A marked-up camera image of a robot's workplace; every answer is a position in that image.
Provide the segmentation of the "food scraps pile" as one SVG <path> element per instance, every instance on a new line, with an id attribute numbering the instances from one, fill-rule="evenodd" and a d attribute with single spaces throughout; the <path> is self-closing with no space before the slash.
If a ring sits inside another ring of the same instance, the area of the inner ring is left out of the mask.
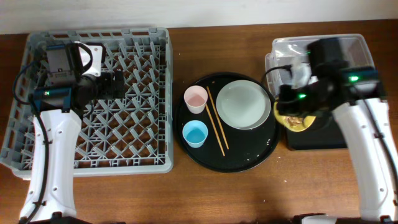
<path id="1" fill-rule="evenodd" d="M 295 116 L 286 116 L 284 118 L 284 122 L 290 128 L 296 128 L 297 126 L 303 125 L 303 118 L 295 117 Z"/>

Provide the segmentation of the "pink cup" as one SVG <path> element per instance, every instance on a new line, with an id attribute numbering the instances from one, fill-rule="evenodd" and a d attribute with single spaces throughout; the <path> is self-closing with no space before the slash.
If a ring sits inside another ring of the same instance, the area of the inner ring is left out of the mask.
<path id="1" fill-rule="evenodd" d="M 205 109 L 208 93 L 202 86 L 193 85 L 185 90 L 183 99 L 191 113 L 200 114 Z"/>

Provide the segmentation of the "wooden chopstick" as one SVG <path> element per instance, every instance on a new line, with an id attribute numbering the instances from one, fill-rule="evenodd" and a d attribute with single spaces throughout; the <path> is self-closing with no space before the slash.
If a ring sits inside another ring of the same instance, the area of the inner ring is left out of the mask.
<path id="1" fill-rule="evenodd" d="M 218 122 L 218 124 L 219 124 L 220 131 L 221 131 L 222 137 L 223 137 L 223 139 L 224 139 L 224 143 L 225 143 L 225 145 L 226 145 L 226 148 L 229 150 L 229 145 L 228 145 L 228 142 L 227 142 L 227 139 L 226 139 L 226 136 L 225 136 L 225 133 L 224 133 L 224 129 L 223 129 L 223 126 L 222 126 L 222 124 L 221 124 L 221 121 L 220 121 L 220 118 L 219 118 L 219 115 L 218 115 L 218 112 L 217 112 L 217 109 L 216 109 L 216 106 L 215 106 L 213 97 L 212 97 L 212 95 L 211 95 L 210 88 L 207 86 L 206 89 L 207 89 L 208 95 L 209 95 L 209 97 L 210 97 L 210 101 L 211 101 L 211 104 L 212 104 L 212 107 L 213 107 L 213 110 L 214 110 L 214 113 L 215 113 L 217 122 Z"/>
<path id="2" fill-rule="evenodd" d="M 212 128 L 213 128 L 213 130 L 214 130 L 214 133 L 215 133 L 215 136 L 216 136 L 216 140 L 217 140 L 218 145 L 219 145 L 219 147 L 220 147 L 221 153 L 222 153 L 223 157 L 225 157 L 224 149 L 223 149 L 222 143 L 221 143 L 221 141 L 220 141 L 219 134 L 218 134 L 218 132 L 217 132 L 215 123 L 214 123 L 214 121 L 213 121 L 212 115 L 211 115 L 211 113 L 210 113 L 210 110 L 209 110 L 209 107 L 208 107 L 207 104 L 205 104 L 205 109 L 206 109 L 206 112 L 207 112 L 208 117 L 209 117 L 209 119 L 210 119 L 210 122 L 211 122 Z"/>

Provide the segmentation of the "blue cup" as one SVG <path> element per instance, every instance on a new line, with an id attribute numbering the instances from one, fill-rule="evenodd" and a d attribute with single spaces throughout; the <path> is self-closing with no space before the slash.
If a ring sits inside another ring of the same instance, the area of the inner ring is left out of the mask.
<path id="1" fill-rule="evenodd" d="M 207 139 L 208 128 L 202 121 L 192 120 L 184 125 L 182 135 L 190 147 L 199 148 L 202 147 Z"/>

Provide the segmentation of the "grey plate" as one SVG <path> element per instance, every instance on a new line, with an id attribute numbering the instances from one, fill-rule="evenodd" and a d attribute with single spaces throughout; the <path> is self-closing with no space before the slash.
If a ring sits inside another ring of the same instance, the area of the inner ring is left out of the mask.
<path id="1" fill-rule="evenodd" d="M 219 117 L 228 126 L 248 130 L 262 125 L 271 113 L 271 99 L 265 89 L 248 80 L 225 85 L 216 98 Z"/>

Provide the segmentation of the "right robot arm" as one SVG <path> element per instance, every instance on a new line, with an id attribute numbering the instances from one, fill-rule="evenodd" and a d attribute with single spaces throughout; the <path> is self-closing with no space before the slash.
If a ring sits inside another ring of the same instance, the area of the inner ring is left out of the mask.
<path id="1" fill-rule="evenodd" d="M 371 63 L 350 62 L 338 37 L 309 43 L 305 55 L 317 81 L 281 85 L 274 108 L 301 119 L 331 114 L 353 163 L 360 216 L 310 215 L 301 223 L 397 223 L 397 149 L 379 72 Z"/>

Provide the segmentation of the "yellow bowl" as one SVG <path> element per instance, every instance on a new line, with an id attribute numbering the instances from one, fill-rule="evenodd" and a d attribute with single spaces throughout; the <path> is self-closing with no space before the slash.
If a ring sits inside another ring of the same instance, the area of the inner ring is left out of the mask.
<path id="1" fill-rule="evenodd" d="M 302 132 L 308 129 L 316 120 L 315 116 L 306 116 L 304 118 L 299 118 L 295 116 L 285 116 L 280 115 L 277 110 L 277 103 L 274 103 L 273 113 L 276 120 L 292 132 Z"/>

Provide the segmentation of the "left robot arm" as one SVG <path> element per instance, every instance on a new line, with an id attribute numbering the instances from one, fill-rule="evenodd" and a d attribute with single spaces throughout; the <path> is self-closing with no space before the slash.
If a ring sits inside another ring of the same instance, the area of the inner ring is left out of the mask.
<path id="1" fill-rule="evenodd" d="M 48 45 L 49 64 L 25 105 L 34 115 L 34 158 L 20 223 L 73 223 L 73 161 L 86 105 L 125 96 L 122 71 L 102 72 L 101 43 Z"/>

